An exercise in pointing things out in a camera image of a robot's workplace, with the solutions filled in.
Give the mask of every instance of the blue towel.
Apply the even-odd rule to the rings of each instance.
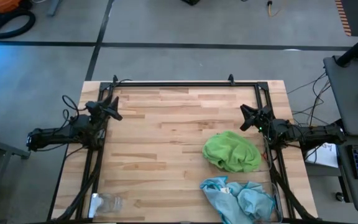
[[[254,220],[270,220],[274,201],[261,184],[237,182],[226,184],[227,177],[204,180],[200,188],[211,205],[219,212],[224,224],[253,224]]]

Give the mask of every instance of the green cloth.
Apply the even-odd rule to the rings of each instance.
[[[203,148],[210,163],[229,172],[250,172],[261,162],[259,150],[244,137],[225,131],[209,138]]]

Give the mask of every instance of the gray floor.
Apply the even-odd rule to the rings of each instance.
[[[267,16],[265,1],[201,0],[190,7],[179,0],[115,0],[103,42],[350,46],[358,37],[342,29],[334,0],[275,1],[283,11]],[[63,0],[57,15],[47,17],[49,2],[37,4],[38,21],[14,41],[95,42],[108,0]],[[18,18],[4,30],[23,22]],[[0,45],[0,141],[25,149],[27,133],[63,122],[61,95],[79,99],[93,47]],[[92,80],[284,80],[288,91],[323,72],[323,58],[342,52],[294,50],[222,50],[102,47]],[[316,84],[319,90],[325,83]],[[299,111],[313,104],[311,86],[289,95]],[[332,92],[315,115],[338,119]],[[305,122],[306,116],[295,118]],[[8,223],[46,219],[62,164],[63,151],[14,158],[0,188],[0,219]],[[358,222],[352,204],[335,201],[334,177],[311,177],[319,216]]]

